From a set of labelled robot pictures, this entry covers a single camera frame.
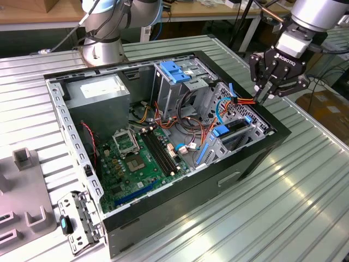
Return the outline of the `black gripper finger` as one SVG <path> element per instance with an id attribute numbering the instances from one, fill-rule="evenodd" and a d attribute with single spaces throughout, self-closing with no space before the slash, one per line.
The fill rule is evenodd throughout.
<path id="1" fill-rule="evenodd" d="M 249 57 L 250 78 L 254 82 L 254 89 L 256 91 L 253 101 L 257 102 L 259 96 L 264 90 L 268 79 L 265 77 L 265 64 L 263 60 L 263 53 L 252 53 Z"/>
<path id="2" fill-rule="evenodd" d="M 271 83 L 271 87 L 261 99 L 260 104 L 264 104 L 267 99 L 273 99 L 274 97 L 282 98 L 303 91 L 310 85 L 310 80 L 305 75 L 287 80 L 273 79 L 269 82 Z"/>

